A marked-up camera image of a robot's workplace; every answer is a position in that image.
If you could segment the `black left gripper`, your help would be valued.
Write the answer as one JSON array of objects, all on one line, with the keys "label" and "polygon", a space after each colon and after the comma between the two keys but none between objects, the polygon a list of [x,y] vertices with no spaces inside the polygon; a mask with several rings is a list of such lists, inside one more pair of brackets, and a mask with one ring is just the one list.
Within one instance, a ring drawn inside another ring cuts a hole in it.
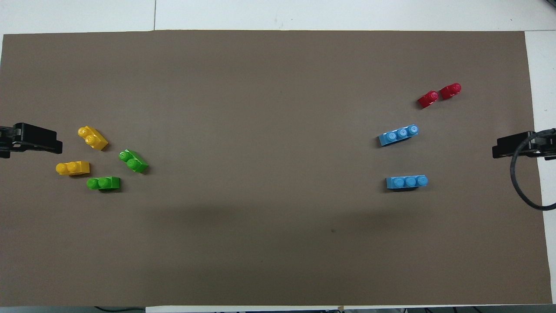
[{"label": "black left gripper", "polygon": [[9,159],[12,152],[27,150],[62,154],[63,143],[57,140],[57,132],[30,123],[16,123],[0,127],[0,157]]}]

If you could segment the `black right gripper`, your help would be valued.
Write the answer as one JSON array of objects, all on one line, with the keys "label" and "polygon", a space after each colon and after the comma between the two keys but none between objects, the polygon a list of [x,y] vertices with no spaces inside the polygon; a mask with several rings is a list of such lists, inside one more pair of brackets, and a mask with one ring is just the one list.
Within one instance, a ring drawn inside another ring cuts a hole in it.
[{"label": "black right gripper", "polygon": [[[496,145],[492,147],[492,157],[494,159],[511,157],[522,141],[536,134],[535,131],[515,133],[506,137],[499,137]],[[555,129],[548,129],[539,132],[541,135],[528,141],[524,148],[519,152],[519,156],[528,158],[544,158],[553,160],[556,157],[556,135]]]}]

